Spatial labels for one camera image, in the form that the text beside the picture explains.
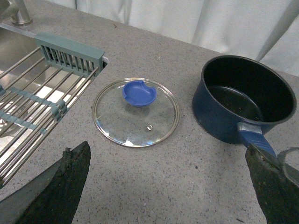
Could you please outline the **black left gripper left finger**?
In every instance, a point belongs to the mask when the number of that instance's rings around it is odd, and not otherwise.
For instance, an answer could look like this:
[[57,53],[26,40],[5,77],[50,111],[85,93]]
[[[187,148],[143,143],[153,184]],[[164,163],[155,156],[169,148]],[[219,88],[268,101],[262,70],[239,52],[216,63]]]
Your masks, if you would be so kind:
[[0,202],[2,224],[70,224],[87,179],[91,150],[87,141]]

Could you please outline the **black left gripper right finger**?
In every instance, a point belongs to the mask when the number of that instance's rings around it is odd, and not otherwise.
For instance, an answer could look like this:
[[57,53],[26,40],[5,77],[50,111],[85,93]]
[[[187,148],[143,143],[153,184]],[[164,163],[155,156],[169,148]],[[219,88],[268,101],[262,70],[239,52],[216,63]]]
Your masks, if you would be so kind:
[[268,224],[299,222],[299,171],[286,163],[298,152],[291,147],[278,155],[250,143],[245,158],[260,208]]

